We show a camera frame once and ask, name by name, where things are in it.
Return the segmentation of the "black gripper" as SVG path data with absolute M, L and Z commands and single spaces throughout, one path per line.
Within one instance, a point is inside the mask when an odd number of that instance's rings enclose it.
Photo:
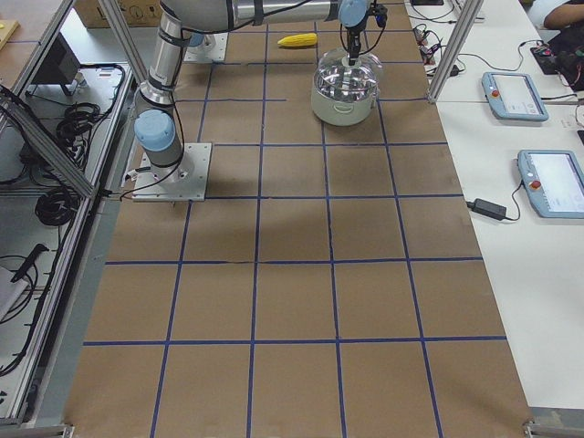
M 362 25 L 346 28 L 347 44 L 346 51 L 348 54 L 348 65 L 358 67 L 360 66 L 360 51 L 361 51 L 361 33 L 365 29 Z

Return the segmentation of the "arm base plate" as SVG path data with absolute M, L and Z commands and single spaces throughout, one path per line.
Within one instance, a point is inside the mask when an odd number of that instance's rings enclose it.
M 227 46 L 227 33 L 203 35 L 193 33 L 183 61 L 186 63 L 209 64 L 223 62 Z
M 131 199 L 135 202 L 202 202 L 205 199 L 211 143 L 186 143 L 182 162 L 177 170 L 151 165 L 147 153 L 141 157 L 141 166 L 149 170 L 137 176 Z

